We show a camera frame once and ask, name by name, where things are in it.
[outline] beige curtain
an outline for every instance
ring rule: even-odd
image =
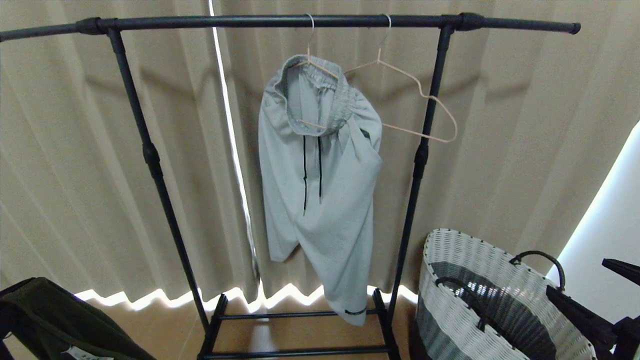
[[[581,22],[578,35],[503,29],[455,33],[441,100],[458,119],[460,136],[431,142],[413,224],[404,283],[416,289],[422,242],[437,227],[478,236],[510,252],[558,255],[630,133],[639,111],[640,4],[637,2],[510,1],[222,1],[217,15],[439,15],[477,12]],[[316,29],[312,53],[343,69],[375,59],[384,29]],[[306,51],[310,30],[224,29],[225,74],[232,97],[260,274],[269,296],[291,282],[309,293],[319,286],[298,251],[269,260],[257,146],[258,110],[268,79]],[[437,29],[392,29],[383,56],[429,87]],[[426,101],[408,78],[371,67],[348,77],[383,122],[420,131]],[[433,134],[452,126],[436,111]],[[374,196],[371,284],[389,290],[394,276],[419,139],[384,129],[383,167]],[[540,259],[526,261],[540,270]]]
[[[208,3],[3,1],[0,29],[86,17],[208,15]],[[211,29],[123,33],[203,298],[257,293]],[[2,287],[46,276],[136,300],[189,291],[109,39],[0,44]]]

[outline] beige wire hanger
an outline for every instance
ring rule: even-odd
[[[389,31],[391,30],[391,16],[389,16],[388,14],[384,14],[384,15],[387,16],[387,18],[389,19],[389,28],[387,29],[387,33],[385,34],[385,37],[382,39],[382,41],[380,42],[380,46],[378,47],[378,58],[375,59],[374,61],[369,62],[369,63],[363,64],[363,65],[360,65],[360,66],[356,66],[353,69],[349,69],[349,70],[345,71],[344,73],[346,74],[346,73],[354,71],[356,69],[362,69],[363,67],[367,67],[367,66],[370,66],[370,65],[378,64],[378,65],[382,65],[384,67],[390,68],[391,70],[399,72],[400,74],[405,75],[405,76],[413,79],[415,81],[415,83],[418,84],[418,90],[420,91],[420,96],[424,97],[425,99],[434,100],[447,113],[447,115],[451,119],[451,122],[453,122],[453,128],[454,128],[453,137],[451,139],[444,140],[444,139],[441,139],[441,138],[436,138],[434,136],[429,136],[429,135],[425,135],[425,134],[422,134],[422,133],[418,133],[416,131],[403,129],[401,127],[397,127],[397,126],[393,126],[393,125],[389,125],[389,124],[384,124],[384,123],[382,123],[382,124],[384,126],[391,127],[392,129],[405,131],[407,133],[414,134],[414,135],[417,135],[417,136],[421,136],[423,138],[432,139],[432,140],[436,140],[436,141],[443,142],[443,143],[452,142],[453,140],[455,140],[458,137],[458,123],[456,122],[456,119],[453,117],[453,115],[451,115],[451,112],[449,111],[449,109],[447,109],[447,107],[444,106],[442,101],[440,101],[437,97],[431,96],[431,95],[424,95],[424,93],[422,92],[422,84],[420,83],[420,80],[418,80],[415,76],[413,76],[413,75],[409,74],[408,72],[406,72],[404,70],[401,70],[401,69],[399,69],[399,68],[397,68],[397,67],[395,67],[395,66],[393,66],[393,65],[391,65],[389,63],[385,63],[384,61],[382,61],[380,59],[381,58],[381,54],[382,54],[382,45],[385,43],[385,41],[387,39],[387,36],[389,36]]]
[[[305,15],[308,15],[311,18],[311,26],[312,26],[311,35],[309,35],[309,39],[307,40],[307,60],[303,61],[301,63],[295,64],[292,67],[299,67],[299,66],[307,65],[307,64],[313,65],[313,66],[319,68],[320,70],[326,72],[327,74],[329,74],[329,75],[331,75],[331,76],[333,76],[334,78],[337,79],[338,75],[334,74],[333,72],[329,71],[328,69],[326,69],[322,65],[320,65],[320,64],[314,62],[313,60],[311,60],[311,50],[310,50],[310,48],[311,48],[311,40],[313,39],[314,32],[316,31],[316,22],[314,21],[314,17],[311,16],[311,14],[307,13]]]

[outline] basket handle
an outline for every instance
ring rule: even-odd
[[[547,254],[546,252],[542,252],[542,251],[538,251],[538,250],[529,250],[529,251],[525,251],[525,252],[521,252],[518,255],[514,256],[513,259],[509,260],[509,262],[513,265],[519,265],[520,263],[522,263],[522,258],[524,258],[527,255],[541,255],[544,256],[545,258],[549,259],[549,261],[551,261],[556,268],[558,269],[558,277],[560,278],[560,286],[557,287],[557,289],[560,292],[564,292],[564,270],[562,269],[562,265],[560,265],[560,262],[554,258],[553,256]]]
[[[439,277],[435,281],[436,286],[439,286],[443,282],[450,282],[452,284],[458,285],[462,289],[465,289],[467,287],[467,284],[465,284],[462,280],[457,279],[455,277]],[[476,293],[474,293],[473,291],[467,291],[467,294],[469,294],[470,295],[469,297],[472,298],[475,302],[480,304],[480,301],[478,301],[478,299],[476,297]],[[484,331],[484,326],[487,323],[487,319],[489,319],[489,318],[487,317],[486,309],[485,309],[484,312],[482,313],[482,315],[480,316],[480,321],[478,321],[478,324],[476,325],[476,327],[478,329]]]

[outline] tile floor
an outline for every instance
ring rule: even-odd
[[[129,336],[157,360],[195,360],[200,351],[204,331],[193,303],[169,308],[155,301],[134,311],[128,304],[104,306],[94,300],[89,303],[112,317]],[[324,299],[304,306],[288,298],[269,312],[321,311],[329,307]],[[246,313],[241,300],[231,300],[226,314]],[[394,318],[394,334],[400,355],[409,360],[408,327],[415,314],[415,304],[398,298]],[[382,344],[376,315],[367,316],[364,327],[355,327],[338,316],[315,318],[279,318],[269,320],[228,320],[223,322],[215,349],[219,351],[273,351],[302,347],[343,347]],[[15,338],[5,340],[16,360],[34,360]],[[300,359],[386,359],[386,354],[360,354],[331,357],[301,357]]]

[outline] laundry basket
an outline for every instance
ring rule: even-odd
[[[429,233],[420,273],[412,360],[595,360],[593,346],[547,300],[555,284],[512,256],[449,229]]]

